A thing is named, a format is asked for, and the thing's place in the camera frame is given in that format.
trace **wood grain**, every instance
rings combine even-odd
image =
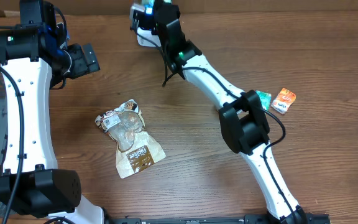
[[[49,0],[65,15],[128,15],[129,0]],[[358,0],[173,0],[182,13],[358,10]],[[4,11],[19,11],[19,0],[0,0]]]
[[[91,202],[113,217],[265,212],[250,169],[220,135],[212,104],[179,77],[161,87],[163,62],[156,50],[136,44],[127,16],[67,20],[71,43],[91,42],[101,71],[51,91],[52,140],[59,167],[79,173]],[[358,11],[192,14],[181,21],[186,36],[239,88],[296,93],[279,116],[287,138],[273,149],[282,175],[307,212],[358,223]],[[116,145],[94,119],[131,98],[167,158],[120,179]],[[270,137],[280,137],[269,121]]]

